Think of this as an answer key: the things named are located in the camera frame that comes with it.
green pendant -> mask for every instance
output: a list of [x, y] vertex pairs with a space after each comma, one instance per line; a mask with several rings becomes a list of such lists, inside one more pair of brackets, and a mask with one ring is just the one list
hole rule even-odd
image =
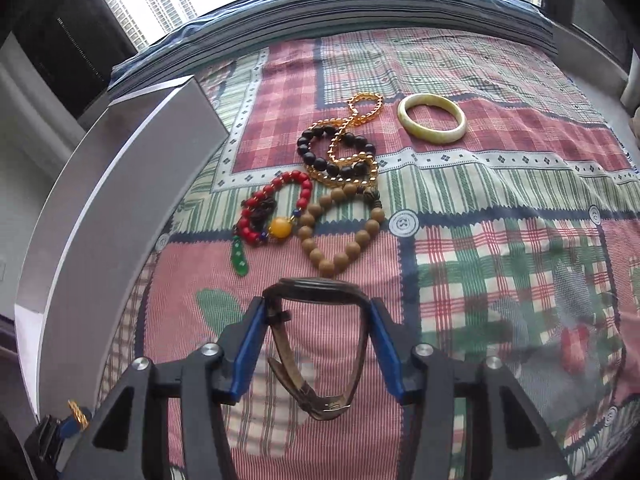
[[246, 276], [249, 272], [249, 265], [244, 259], [244, 251], [242, 250], [242, 240], [239, 236], [234, 236], [231, 242], [231, 265], [239, 276]]

amber bead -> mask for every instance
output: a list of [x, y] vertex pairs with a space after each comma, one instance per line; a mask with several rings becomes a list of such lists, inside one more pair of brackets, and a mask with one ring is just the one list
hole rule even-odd
[[385, 221], [385, 211], [381, 207], [373, 208], [369, 216], [379, 224]]
[[349, 242], [344, 248], [344, 252], [347, 253], [350, 260], [356, 260], [360, 256], [360, 251], [360, 246], [356, 242]]
[[320, 275], [325, 278], [330, 278], [335, 274], [335, 266], [331, 260], [324, 259], [318, 264], [318, 270]]
[[301, 240], [306, 240], [307, 238], [311, 238], [314, 235], [314, 230], [309, 226], [302, 226], [298, 229], [298, 238]]
[[324, 260], [324, 254], [322, 254], [322, 251], [320, 249], [315, 248], [309, 253], [309, 259], [311, 260], [311, 263], [313, 263], [317, 267], [318, 265], [320, 265], [320, 262]]
[[302, 225], [306, 225], [309, 227], [313, 227], [314, 225], [316, 225], [316, 219], [314, 218], [313, 215], [309, 214], [309, 213], [304, 213], [301, 217], [300, 217], [300, 223]]
[[337, 253], [334, 256], [334, 266], [336, 272], [342, 272], [344, 269], [346, 269], [349, 266], [349, 262], [350, 260], [347, 256], [347, 253]]
[[356, 243], [363, 249], [367, 245], [369, 245], [370, 241], [371, 241], [371, 236], [364, 229], [356, 233]]
[[345, 195], [344, 191], [340, 187], [337, 187], [331, 190], [331, 198], [334, 202], [338, 202], [338, 203], [344, 202], [345, 200], [347, 200], [347, 196]]
[[302, 240], [302, 250], [305, 251], [306, 254], [309, 254], [316, 248], [316, 243], [313, 238], [306, 238]]
[[320, 215], [322, 215], [322, 213], [324, 213], [324, 209], [322, 209], [322, 206], [320, 204], [310, 204], [306, 208], [306, 212], [311, 213], [314, 218], [318, 218]]
[[348, 184], [344, 185], [342, 190], [344, 191], [344, 194], [346, 196], [351, 197], [356, 194], [356, 191], [358, 190], [358, 186], [349, 182]]
[[277, 216], [271, 223], [269, 224], [269, 234], [278, 240], [284, 240], [287, 236], [291, 234], [291, 222], [288, 219]]
[[367, 220], [366, 224], [364, 224], [364, 229], [373, 237], [380, 231], [380, 224], [375, 220]]
[[329, 209], [333, 205], [334, 200], [331, 198], [331, 195], [324, 195], [320, 197], [320, 199], [318, 200], [318, 203], [323, 208]]

yellow bead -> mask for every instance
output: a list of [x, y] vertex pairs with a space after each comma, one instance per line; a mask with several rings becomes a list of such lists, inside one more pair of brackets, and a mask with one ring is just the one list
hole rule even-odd
[[291, 222], [282, 216], [277, 216], [269, 224], [269, 234], [279, 240], [284, 240], [291, 234]]

striped fabric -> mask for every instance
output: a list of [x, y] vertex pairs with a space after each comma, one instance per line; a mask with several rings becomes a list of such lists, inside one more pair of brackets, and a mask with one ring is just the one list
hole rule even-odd
[[[640, 406], [640, 176], [547, 57], [507, 40], [407, 28], [289, 41], [198, 77], [230, 135], [174, 212], [140, 307], [140, 352], [155, 362], [182, 358], [215, 340], [280, 277], [317, 275], [290, 238], [246, 248], [249, 274], [240, 278], [228, 264], [232, 228], [242, 200], [300, 168], [300, 131], [343, 117], [355, 91], [375, 91], [385, 97], [383, 111], [356, 131], [378, 148], [389, 222], [341, 278], [381, 296], [416, 340], [472, 362], [498, 354], [578, 476], [626, 442]], [[402, 97], [430, 89], [468, 117], [466, 136], [445, 149], [408, 136], [396, 118]], [[412, 114], [450, 124], [430, 108]], [[277, 215], [290, 213], [298, 191], [277, 194]], [[324, 193], [314, 186], [313, 200]], [[332, 209], [316, 225], [318, 246], [329, 256], [341, 251], [366, 218], [359, 202]], [[408, 218], [415, 230], [402, 232]], [[322, 394], [341, 391], [356, 312], [299, 304], [291, 311], [303, 373]], [[127, 354], [130, 342], [114, 342], [113, 352]], [[268, 336], [249, 392], [225, 412], [240, 478], [395, 477], [407, 428], [371, 349], [352, 407], [329, 423], [286, 396], [266, 367], [270, 355]], [[169, 424], [180, 471], [176, 403]], [[457, 402], [452, 479], [463, 475], [465, 432]]]
[[109, 94], [116, 98], [277, 41], [415, 26], [469, 30], [557, 53], [551, 22], [521, 0], [239, 0], [116, 66]]

blue striped fabric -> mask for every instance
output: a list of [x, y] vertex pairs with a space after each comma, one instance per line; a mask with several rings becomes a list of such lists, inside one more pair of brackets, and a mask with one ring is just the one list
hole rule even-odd
[[552, 23], [521, 0], [238, 0], [114, 67], [108, 92], [116, 98], [279, 41], [394, 27], [468, 30], [557, 54]]

